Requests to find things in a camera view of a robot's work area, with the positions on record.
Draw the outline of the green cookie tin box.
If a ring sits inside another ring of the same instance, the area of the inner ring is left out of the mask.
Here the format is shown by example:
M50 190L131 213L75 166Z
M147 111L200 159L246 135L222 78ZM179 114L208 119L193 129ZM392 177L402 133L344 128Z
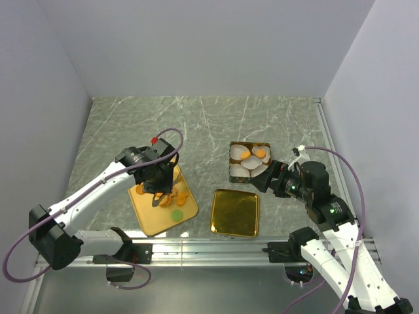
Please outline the green cookie tin box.
M264 142L231 141L228 160L229 181L247 184L271 164L271 146Z

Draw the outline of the orange fish cookie right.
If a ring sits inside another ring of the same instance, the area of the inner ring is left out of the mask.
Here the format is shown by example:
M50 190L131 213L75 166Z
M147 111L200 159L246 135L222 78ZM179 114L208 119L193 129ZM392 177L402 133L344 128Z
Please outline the orange fish cookie right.
M187 202L189 194L187 192L180 192L176 198L176 204L180 207L184 206Z

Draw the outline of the aluminium right side rail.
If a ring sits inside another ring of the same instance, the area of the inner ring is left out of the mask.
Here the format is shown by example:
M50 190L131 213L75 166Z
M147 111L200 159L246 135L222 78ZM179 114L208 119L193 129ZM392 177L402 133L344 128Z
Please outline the aluminium right side rail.
M323 138L325 141L325 147L330 150L335 150L331 132L329 130L329 127L326 121L325 113L323 111L321 98L315 97L313 99L313 104L316 108L316 113L318 116L318 120L321 126L321 131L322 131ZM348 189L346 187L346 182L343 177L343 172L339 163L339 158L335 156L334 154L329 153L329 159L331 161L331 167L333 169L333 173L334 173L335 181L337 183L337 188L338 188L340 197L343 200L347 201L349 206L352 206L352 201L348 195Z

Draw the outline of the aluminium front rail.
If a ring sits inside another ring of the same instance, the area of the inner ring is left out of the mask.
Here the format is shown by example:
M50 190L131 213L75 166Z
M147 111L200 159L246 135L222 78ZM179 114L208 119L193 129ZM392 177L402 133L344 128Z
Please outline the aluminium front rail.
M153 254L150 264L144 266L179 266L179 267L239 267L239 266L270 266L268 254L262 252L268 242L288 242L283 239L166 239L166 238L136 238L131 243L151 243ZM56 270L62 270L68 266L110 265L94 264L93 257L101 255L97 249L90 249L87 253L81 253L77 257L68 254L59 261ZM277 263L290 266L303 265L305 262Z

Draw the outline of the aluminium rail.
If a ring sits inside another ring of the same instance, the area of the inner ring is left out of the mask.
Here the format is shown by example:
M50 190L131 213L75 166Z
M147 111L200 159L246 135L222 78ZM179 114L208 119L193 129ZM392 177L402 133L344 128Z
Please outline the aluminium rail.
M239 266L270 266L268 254L262 252L268 242L288 242L283 239L166 239L166 238L136 238L131 243L151 243L153 254L150 264L144 266L179 266L179 267L239 267ZM97 249L90 249L87 253L81 253L77 257L68 254L59 261L56 270L62 270L68 266L110 265L94 264L93 257L101 255ZM305 262L277 263L290 266L303 265Z
M330 150L335 150L331 132L329 130L329 127L326 121L325 113L323 111L321 98L315 97L313 99L313 104L316 108L316 113L318 116L318 120L321 126L321 131L322 131L323 138L325 141L325 147ZM333 173L334 173L335 181L337 183L337 188L338 188L340 197L343 200L347 201L349 206L352 206L352 201L348 195L348 189L346 187L346 182L343 177L343 172L339 163L339 158L335 156L334 154L329 153L329 159L331 161L331 167L333 169Z

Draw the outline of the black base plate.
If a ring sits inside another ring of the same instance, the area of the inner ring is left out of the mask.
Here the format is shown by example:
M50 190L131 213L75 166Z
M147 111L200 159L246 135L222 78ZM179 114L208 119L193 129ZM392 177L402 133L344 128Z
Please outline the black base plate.
M95 255L94 264L116 264L129 262L133 264L150 264L153 254L151 243L125 243L114 255Z
M268 254L271 264L306 262L297 253L293 253L288 242L268 242L267 247L261 249Z

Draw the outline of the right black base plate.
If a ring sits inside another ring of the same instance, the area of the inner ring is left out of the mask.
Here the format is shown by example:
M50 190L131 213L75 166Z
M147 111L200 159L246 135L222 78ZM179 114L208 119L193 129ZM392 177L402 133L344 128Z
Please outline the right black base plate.
M267 247L261 249L268 254L271 264L306 262L297 253L293 253L288 242L268 242Z

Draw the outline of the gold tin lid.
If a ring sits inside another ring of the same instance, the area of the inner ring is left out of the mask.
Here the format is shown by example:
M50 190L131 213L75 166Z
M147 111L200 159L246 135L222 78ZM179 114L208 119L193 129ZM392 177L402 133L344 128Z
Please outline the gold tin lid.
M210 230L228 236L256 237L260 199L252 192L217 189L211 208Z

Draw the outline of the yellow plastic tray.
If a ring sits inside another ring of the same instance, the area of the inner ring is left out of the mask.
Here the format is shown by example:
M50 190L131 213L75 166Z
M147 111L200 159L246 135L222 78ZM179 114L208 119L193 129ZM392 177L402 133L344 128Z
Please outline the yellow plastic tray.
M196 216L198 205L181 172L174 168L171 194L146 193L143 185L128 190L140 228L146 236L155 236Z

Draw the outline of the tan flower cookie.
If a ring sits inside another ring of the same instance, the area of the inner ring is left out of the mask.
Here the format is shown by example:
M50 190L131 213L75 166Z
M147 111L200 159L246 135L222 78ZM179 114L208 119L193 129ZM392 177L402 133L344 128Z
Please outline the tan flower cookie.
M172 196L176 197L178 195L178 189L174 186L172 189Z

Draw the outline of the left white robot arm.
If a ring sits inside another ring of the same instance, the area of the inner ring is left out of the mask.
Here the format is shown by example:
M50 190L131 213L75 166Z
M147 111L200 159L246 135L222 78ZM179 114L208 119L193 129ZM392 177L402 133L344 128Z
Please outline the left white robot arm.
M124 149L100 175L67 199L48 209L35 206L29 212L30 243L53 270L82 256L132 261L132 239L120 228L89 232L82 226L101 206L136 185L143 185L147 193L169 194L178 159L177 149L164 139L155 139L150 147Z

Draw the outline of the chocolate chip cookie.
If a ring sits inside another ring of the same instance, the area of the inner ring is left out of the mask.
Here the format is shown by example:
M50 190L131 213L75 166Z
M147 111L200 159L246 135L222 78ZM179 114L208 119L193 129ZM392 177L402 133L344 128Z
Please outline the chocolate chip cookie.
M144 195L143 185L139 184L136 186L136 193L139 195Z

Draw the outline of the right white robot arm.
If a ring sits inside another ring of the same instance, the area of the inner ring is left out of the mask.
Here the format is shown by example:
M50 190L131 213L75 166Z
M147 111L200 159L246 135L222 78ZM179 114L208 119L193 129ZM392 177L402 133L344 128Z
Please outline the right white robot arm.
M301 201L310 219L333 246L331 254L310 227L290 233L289 256L307 261L343 301L346 313L412 313L408 299L399 297L387 284L359 238L360 224L340 197L331 193L329 174L320 162L288 166L276 160L253 175L260 192L271 189L279 198Z

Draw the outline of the green sandwich cookie near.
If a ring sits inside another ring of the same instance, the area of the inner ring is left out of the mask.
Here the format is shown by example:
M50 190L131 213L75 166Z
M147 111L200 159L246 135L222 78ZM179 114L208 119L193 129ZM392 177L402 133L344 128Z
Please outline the green sandwich cookie near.
M170 216L171 216L171 219L174 222L178 222L178 221L181 221L183 219L183 212L182 212L182 210L176 209L176 210L173 210L171 212Z

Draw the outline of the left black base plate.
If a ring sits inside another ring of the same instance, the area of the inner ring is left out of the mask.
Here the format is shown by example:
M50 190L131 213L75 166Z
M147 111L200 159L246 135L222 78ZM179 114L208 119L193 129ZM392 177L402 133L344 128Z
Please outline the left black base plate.
M129 262L133 264L150 264L153 254L151 243L125 243L114 255L95 255L94 264L116 264Z

